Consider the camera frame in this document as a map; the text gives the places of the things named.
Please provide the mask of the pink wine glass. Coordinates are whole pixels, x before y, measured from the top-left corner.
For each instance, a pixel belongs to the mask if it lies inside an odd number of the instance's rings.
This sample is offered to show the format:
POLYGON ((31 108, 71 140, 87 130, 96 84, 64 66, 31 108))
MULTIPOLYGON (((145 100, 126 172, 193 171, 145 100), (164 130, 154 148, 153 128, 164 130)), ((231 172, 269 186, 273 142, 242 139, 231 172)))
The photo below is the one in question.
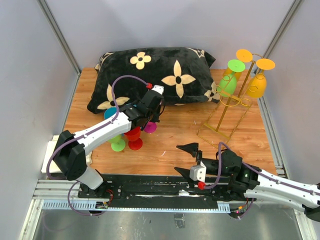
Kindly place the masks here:
POLYGON ((151 122, 149 121, 145 128, 143 129, 144 132, 148 133, 148 134, 152 134, 157 130, 157 124, 155 122, 151 122))

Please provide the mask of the red wine glass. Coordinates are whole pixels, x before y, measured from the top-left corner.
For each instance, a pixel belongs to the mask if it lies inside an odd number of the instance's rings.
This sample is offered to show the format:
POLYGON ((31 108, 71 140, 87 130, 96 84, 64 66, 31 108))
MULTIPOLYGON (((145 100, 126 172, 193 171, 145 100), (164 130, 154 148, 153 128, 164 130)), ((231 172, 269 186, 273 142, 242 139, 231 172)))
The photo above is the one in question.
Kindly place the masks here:
POLYGON ((140 127, 136 127, 126 133, 124 133, 124 135, 126 136, 127 140, 128 140, 128 147, 133 150, 133 151, 137 151, 139 149, 141 149, 141 147, 143 146, 143 141, 140 138, 141 136, 141 128, 140 127))

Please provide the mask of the blue wine glass front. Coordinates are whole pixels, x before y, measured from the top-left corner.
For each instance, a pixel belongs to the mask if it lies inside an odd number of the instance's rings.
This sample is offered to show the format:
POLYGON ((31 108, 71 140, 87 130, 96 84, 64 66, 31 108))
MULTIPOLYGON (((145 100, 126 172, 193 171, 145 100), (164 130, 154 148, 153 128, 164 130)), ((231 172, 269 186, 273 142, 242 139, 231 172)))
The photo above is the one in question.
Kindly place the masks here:
POLYGON ((119 111, 116 107, 108 108, 104 114, 103 117, 105 120, 113 121, 119 114, 119 111))

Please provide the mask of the green wine glass row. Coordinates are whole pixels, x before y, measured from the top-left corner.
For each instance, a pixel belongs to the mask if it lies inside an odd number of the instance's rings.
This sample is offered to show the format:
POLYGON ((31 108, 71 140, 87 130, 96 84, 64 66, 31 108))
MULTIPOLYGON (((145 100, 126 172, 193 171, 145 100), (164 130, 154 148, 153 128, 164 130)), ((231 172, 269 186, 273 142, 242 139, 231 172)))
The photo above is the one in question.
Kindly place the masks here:
POLYGON ((230 73, 222 76, 216 88, 217 92, 222 97, 229 97, 230 95, 234 94, 237 87, 236 74, 242 73, 246 66, 238 59, 231 59, 227 63, 227 68, 230 70, 230 73))

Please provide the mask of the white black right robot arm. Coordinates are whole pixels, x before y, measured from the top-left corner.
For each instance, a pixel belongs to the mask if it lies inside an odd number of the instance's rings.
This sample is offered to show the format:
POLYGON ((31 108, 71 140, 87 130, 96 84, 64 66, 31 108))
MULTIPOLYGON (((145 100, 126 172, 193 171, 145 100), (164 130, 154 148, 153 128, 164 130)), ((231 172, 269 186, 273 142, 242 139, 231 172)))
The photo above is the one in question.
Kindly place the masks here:
POLYGON ((227 179, 225 195, 232 200, 267 200, 286 205, 313 221, 320 220, 320 186, 293 181, 272 174, 243 161, 224 142, 219 142, 214 159, 204 158, 197 142, 177 145, 195 158, 190 169, 176 167, 175 170, 190 185, 201 191, 218 191, 222 179, 227 179))

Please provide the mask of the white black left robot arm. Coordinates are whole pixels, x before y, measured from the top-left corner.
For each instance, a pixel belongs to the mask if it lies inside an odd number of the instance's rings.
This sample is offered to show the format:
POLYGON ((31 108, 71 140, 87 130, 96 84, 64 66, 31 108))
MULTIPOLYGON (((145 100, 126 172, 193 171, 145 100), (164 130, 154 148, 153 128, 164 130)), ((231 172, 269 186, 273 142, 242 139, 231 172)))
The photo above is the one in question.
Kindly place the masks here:
POLYGON ((141 100, 123 106, 118 114, 82 131, 70 133, 68 130, 59 135, 53 161, 64 177, 89 187, 96 198, 107 193, 107 185, 97 170, 86 163, 86 155, 101 144, 148 122, 158 122, 164 87, 155 85, 141 100))

